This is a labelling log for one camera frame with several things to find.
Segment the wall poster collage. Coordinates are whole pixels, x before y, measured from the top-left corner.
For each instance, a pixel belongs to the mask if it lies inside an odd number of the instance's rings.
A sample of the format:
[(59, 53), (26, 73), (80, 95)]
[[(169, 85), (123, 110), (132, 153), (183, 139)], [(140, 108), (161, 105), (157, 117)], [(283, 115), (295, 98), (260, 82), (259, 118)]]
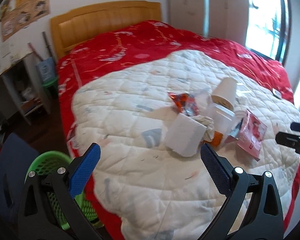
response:
[(50, 0), (4, 0), (0, 7), (1, 39), (50, 14)]

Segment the clear plastic cup stack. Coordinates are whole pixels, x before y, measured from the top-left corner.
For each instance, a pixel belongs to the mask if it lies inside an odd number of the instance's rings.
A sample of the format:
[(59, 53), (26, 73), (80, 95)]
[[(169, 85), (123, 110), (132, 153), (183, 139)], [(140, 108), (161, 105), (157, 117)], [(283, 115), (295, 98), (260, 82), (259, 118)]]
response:
[(225, 139), (231, 131), (235, 113), (221, 105), (211, 103), (206, 109), (206, 115), (213, 119), (215, 131), (221, 133)]

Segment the white paper cup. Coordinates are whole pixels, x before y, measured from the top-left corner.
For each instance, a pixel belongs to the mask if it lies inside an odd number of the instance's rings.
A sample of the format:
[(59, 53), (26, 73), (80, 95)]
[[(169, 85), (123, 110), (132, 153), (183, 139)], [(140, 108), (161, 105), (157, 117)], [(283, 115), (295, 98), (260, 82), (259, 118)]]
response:
[(237, 81), (232, 77), (225, 77), (211, 93), (211, 99), (231, 111), (234, 110)]

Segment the small white square device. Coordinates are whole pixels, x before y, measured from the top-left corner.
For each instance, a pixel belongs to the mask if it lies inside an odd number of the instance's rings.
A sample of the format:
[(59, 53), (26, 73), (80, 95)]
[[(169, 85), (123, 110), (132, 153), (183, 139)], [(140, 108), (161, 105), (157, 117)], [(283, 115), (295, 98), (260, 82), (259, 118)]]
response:
[(280, 100), (282, 99), (281, 93), (278, 90), (276, 90), (275, 88), (272, 88), (272, 93), (273, 93), (273, 96), (275, 96), (275, 98), (280, 99)]

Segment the wooden bed headboard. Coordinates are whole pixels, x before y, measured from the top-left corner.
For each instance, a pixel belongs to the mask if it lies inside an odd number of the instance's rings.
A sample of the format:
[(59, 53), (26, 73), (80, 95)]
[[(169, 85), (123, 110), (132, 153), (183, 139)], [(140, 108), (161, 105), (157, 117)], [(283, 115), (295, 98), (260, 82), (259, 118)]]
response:
[(148, 1), (114, 1), (72, 9), (50, 19), (57, 59), (78, 44), (147, 20), (162, 21), (161, 4)]

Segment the pink tissue packet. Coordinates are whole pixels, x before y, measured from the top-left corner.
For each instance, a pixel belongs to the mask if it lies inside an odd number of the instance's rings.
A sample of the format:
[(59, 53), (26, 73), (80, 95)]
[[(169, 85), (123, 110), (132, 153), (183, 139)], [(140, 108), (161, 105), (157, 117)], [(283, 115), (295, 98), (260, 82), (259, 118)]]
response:
[(251, 155), (256, 161), (259, 161), (266, 130), (267, 126), (247, 109), (239, 130), (237, 146)]

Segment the white quilted blanket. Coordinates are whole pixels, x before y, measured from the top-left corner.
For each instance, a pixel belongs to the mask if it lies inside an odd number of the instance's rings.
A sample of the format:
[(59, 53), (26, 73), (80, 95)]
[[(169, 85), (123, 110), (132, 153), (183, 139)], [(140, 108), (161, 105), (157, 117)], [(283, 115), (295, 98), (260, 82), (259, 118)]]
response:
[(101, 146), (93, 196), (120, 217), (124, 239), (197, 239), (221, 208), (225, 197), (198, 152), (203, 129), (177, 113), (169, 93), (193, 92), (206, 108), (210, 93), (225, 77), (248, 90), (235, 100), (235, 112), (251, 111), (266, 131), (258, 160), (234, 142), (218, 153), (246, 172), (270, 171), (282, 211), (288, 212), (300, 158), (278, 145), (275, 135), (300, 120), (298, 109), (235, 68), (200, 51), (181, 50), (109, 73), (72, 98), (79, 153), (92, 143)]

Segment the paper tissue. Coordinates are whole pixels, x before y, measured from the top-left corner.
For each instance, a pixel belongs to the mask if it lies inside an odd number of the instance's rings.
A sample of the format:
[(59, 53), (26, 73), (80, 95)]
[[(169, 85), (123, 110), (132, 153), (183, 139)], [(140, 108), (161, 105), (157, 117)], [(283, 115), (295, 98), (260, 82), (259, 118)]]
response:
[(214, 120), (211, 117), (203, 115), (192, 116), (191, 118), (206, 127), (203, 135), (203, 141), (213, 141), (215, 136)]

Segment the orange peel piece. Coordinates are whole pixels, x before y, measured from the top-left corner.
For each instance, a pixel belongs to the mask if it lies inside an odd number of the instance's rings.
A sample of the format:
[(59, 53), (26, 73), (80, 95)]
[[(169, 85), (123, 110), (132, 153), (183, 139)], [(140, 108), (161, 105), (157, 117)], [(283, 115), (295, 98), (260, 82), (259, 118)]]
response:
[(203, 140), (202, 143), (207, 143), (212, 147), (218, 147), (223, 139), (223, 134), (215, 131), (212, 141)]

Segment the red snack wrapper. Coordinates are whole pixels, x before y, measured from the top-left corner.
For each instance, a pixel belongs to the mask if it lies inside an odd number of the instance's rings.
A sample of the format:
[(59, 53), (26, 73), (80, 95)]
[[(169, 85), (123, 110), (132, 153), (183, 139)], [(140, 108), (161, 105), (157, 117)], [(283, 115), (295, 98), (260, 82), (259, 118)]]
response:
[(181, 93), (176, 94), (168, 92), (168, 96), (175, 104), (175, 109), (186, 116), (197, 116), (199, 114), (199, 108), (196, 100), (192, 94)]

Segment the white wardrobe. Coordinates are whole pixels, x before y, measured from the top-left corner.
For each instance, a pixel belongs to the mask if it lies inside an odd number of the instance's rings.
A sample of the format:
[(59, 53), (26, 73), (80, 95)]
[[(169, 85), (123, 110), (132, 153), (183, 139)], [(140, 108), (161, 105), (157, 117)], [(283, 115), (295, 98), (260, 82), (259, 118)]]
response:
[(245, 45), (249, 0), (169, 0), (168, 5), (173, 27)]

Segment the white desk with shelves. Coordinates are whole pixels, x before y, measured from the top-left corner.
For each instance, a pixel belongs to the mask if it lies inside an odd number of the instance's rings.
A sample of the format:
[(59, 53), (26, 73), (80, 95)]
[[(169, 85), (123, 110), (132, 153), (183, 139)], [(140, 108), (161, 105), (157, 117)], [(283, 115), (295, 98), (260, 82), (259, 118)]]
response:
[(0, 65), (0, 114), (7, 120), (17, 113), (31, 125), (37, 111), (51, 112), (50, 100), (36, 68), (39, 59), (31, 51), (11, 59), (10, 66)]

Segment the light blue paper bag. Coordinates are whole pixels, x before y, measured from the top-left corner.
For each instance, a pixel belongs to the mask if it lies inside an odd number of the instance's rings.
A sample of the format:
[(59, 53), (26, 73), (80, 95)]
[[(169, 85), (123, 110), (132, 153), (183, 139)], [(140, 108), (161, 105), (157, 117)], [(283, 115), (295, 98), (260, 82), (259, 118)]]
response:
[(36, 70), (42, 83), (50, 82), (56, 77), (55, 62), (52, 57), (39, 62), (36, 65)]

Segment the white foam block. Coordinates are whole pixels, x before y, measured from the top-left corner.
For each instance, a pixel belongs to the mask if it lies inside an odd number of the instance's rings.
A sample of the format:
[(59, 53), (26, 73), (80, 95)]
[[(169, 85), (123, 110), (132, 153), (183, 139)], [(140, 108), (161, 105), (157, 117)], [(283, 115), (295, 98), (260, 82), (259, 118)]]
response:
[(189, 116), (178, 114), (168, 128), (164, 142), (172, 151), (182, 157), (194, 156), (203, 139), (206, 127)]

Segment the dark blue chair cushion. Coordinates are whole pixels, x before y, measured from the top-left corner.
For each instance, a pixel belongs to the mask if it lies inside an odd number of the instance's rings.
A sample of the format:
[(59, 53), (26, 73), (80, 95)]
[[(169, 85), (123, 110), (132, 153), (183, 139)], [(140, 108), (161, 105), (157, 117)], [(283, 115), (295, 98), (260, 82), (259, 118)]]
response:
[(17, 239), (21, 192), (29, 166), (39, 156), (16, 134), (11, 133), (0, 151), (0, 239)]

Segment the green plastic mesh trash basket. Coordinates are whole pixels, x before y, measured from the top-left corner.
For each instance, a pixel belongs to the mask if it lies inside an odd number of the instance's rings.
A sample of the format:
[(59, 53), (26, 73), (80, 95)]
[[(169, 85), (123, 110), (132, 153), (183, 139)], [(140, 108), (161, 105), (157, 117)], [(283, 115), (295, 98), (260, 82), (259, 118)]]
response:
[[(57, 225), (50, 217), (51, 209), (61, 229), (72, 229), (80, 237), (95, 235), (95, 229), (102, 223), (84, 193), (80, 193), (93, 169), (93, 165), (87, 165), (88, 155), (71, 160), (66, 154), (50, 151), (34, 159), (26, 176), (25, 199), (19, 218), (30, 219), (33, 215), (39, 224), (47, 219), (55, 231)], [(45, 191), (50, 208), (46, 204)]]

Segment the green plastic stool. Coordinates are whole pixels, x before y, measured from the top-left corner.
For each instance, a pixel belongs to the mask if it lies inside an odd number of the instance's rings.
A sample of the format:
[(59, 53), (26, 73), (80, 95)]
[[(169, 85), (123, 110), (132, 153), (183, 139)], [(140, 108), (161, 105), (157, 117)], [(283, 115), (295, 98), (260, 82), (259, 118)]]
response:
[(49, 99), (58, 97), (58, 77), (43, 83), (43, 89)]

